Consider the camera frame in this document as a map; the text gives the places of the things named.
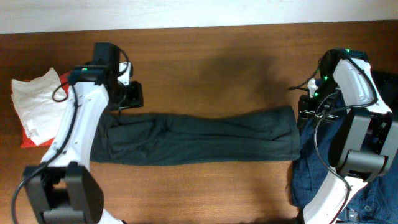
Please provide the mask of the black t-shirt white lettering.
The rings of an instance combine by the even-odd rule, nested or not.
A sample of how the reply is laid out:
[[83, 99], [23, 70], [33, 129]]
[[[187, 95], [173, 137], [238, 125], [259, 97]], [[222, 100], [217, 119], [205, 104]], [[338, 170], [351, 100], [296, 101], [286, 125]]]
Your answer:
[[102, 114], [94, 162], [176, 166], [227, 161], [293, 161], [300, 134], [291, 106], [227, 118], [179, 114]]

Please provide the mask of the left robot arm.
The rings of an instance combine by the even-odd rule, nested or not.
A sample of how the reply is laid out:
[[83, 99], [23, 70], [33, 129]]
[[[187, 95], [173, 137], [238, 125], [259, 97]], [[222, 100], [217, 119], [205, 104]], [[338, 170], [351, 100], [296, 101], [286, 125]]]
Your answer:
[[90, 174], [90, 154], [103, 111], [144, 105], [142, 86], [131, 81], [126, 53], [109, 42], [67, 77], [67, 106], [57, 135], [37, 166], [27, 166], [15, 193], [25, 190], [38, 223], [120, 223], [104, 207], [104, 193]]

